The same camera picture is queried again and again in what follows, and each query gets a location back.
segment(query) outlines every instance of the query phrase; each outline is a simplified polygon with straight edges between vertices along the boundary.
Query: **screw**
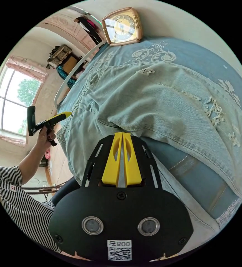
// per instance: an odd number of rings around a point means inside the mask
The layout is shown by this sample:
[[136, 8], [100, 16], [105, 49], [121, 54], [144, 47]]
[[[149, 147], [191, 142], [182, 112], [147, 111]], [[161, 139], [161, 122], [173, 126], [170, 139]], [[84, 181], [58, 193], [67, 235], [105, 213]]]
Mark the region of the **screw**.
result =
[[59, 235], [55, 235], [55, 238], [56, 240], [59, 242], [59, 243], [62, 243], [63, 242], [63, 239], [59, 236]]
[[187, 239], [185, 237], [183, 237], [178, 241], [178, 244], [179, 245], [184, 245], [186, 242], [187, 242]]
[[126, 198], [126, 194], [125, 194], [125, 192], [119, 192], [119, 193], [117, 194], [117, 198], [118, 198], [119, 200], [124, 200], [124, 199]]

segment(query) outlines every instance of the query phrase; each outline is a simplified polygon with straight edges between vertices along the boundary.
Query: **clock face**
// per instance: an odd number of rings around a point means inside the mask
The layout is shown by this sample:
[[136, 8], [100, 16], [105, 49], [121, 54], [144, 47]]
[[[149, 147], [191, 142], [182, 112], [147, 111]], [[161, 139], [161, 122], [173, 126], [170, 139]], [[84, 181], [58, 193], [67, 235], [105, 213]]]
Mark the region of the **clock face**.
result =
[[136, 31], [135, 20], [127, 14], [118, 14], [105, 20], [107, 32], [112, 43], [134, 38]]

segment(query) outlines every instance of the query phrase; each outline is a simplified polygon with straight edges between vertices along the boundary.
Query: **gold clock frame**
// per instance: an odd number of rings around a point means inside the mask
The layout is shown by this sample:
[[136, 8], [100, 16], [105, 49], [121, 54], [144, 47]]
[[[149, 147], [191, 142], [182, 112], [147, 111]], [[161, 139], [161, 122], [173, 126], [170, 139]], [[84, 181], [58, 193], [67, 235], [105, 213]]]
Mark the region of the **gold clock frame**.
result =
[[[109, 17], [112, 17], [115, 14], [118, 14], [118, 13], [124, 12], [124, 11], [128, 11], [128, 10], [131, 11], [131, 13], [133, 14], [133, 16], [135, 18], [135, 24], [136, 24], [136, 29], [135, 30], [137, 31], [137, 38], [135, 38], [133, 40], [130, 40], [130, 41], [124, 41], [122, 43], [112, 43], [111, 40], [110, 40], [110, 37], [108, 35], [108, 31], [107, 31], [107, 28], [106, 28], [105, 20], [108, 19]], [[104, 34], [105, 34], [105, 37], [106, 37], [106, 41], [110, 46], [120, 46], [120, 45], [128, 45], [128, 44], [139, 43], [140, 40], [143, 37], [142, 25], [141, 25], [141, 22], [140, 22], [140, 18], [139, 18], [138, 12], [132, 7], [122, 8], [122, 9], [116, 10], [116, 11], [108, 14], [106, 17], [104, 17], [102, 19], [101, 23], [102, 23], [103, 31], [104, 31]]]

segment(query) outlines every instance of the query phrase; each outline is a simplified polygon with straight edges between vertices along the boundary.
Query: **hand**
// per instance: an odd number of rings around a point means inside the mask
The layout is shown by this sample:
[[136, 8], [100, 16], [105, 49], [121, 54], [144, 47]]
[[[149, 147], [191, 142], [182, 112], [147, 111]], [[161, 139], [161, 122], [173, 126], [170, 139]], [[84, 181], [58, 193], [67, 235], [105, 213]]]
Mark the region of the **hand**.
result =
[[42, 148], [44, 151], [48, 150], [51, 147], [50, 141], [54, 140], [56, 138], [56, 135], [54, 134], [54, 130], [52, 130], [47, 135], [47, 127], [43, 127], [38, 135], [37, 139], [37, 146]]

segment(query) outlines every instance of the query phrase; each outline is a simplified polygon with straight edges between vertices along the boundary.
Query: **window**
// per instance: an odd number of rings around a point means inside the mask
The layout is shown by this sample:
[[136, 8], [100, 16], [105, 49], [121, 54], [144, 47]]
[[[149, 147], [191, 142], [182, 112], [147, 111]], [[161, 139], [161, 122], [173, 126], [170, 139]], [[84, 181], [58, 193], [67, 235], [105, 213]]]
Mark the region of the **window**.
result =
[[26, 136], [27, 107], [33, 102], [40, 82], [7, 68], [0, 83], [0, 130]]

